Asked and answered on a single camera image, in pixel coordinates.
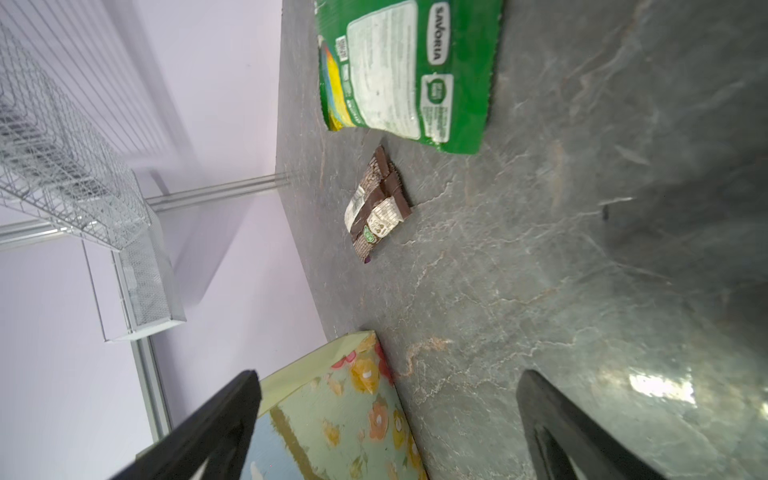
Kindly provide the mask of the brown chocolate bar wrapper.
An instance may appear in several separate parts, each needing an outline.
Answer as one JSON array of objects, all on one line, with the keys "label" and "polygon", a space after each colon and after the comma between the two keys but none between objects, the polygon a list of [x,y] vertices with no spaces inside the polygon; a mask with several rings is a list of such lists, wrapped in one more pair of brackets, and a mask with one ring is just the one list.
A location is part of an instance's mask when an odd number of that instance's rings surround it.
[{"label": "brown chocolate bar wrapper", "polygon": [[399,172],[379,145],[344,213],[357,257],[368,263],[375,247],[411,213]]}]

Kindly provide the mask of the white and green paper bag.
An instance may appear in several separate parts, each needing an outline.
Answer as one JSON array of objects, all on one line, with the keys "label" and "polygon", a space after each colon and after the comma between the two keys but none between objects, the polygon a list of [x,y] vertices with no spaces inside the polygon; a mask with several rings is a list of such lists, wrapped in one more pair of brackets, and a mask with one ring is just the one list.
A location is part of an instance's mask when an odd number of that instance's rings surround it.
[{"label": "white and green paper bag", "polygon": [[329,342],[260,387],[241,478],[427,478],[375,332]]}]

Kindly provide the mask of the green Fox's candy packet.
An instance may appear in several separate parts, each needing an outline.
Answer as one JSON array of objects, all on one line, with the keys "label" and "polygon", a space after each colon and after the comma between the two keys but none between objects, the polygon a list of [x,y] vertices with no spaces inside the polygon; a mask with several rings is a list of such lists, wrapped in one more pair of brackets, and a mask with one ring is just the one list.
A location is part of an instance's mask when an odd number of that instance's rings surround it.
[{"label": "green Fox's candy packet", "polygon": [[501,1],[315,2],[326,127],[477,153],[503,9]]}]

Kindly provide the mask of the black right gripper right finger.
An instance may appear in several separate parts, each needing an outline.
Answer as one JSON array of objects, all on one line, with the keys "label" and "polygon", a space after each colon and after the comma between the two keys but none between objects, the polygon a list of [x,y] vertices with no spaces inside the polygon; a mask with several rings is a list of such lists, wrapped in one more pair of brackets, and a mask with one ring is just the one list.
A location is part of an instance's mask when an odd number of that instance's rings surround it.
[{"label": "black right gripper right finger", "polygon": [[535,370],[522,373],[516,399],[538,479],[661,479]]}]

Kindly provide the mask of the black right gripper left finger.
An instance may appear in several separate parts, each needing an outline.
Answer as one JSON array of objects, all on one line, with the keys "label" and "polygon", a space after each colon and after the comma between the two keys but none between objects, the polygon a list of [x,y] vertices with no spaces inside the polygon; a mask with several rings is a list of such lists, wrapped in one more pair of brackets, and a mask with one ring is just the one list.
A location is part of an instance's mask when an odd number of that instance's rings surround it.
[{"label": "black right gripper left finger", "polygon": [[238,479],[261,402],[259,377],[244,370],[116,479]]}]

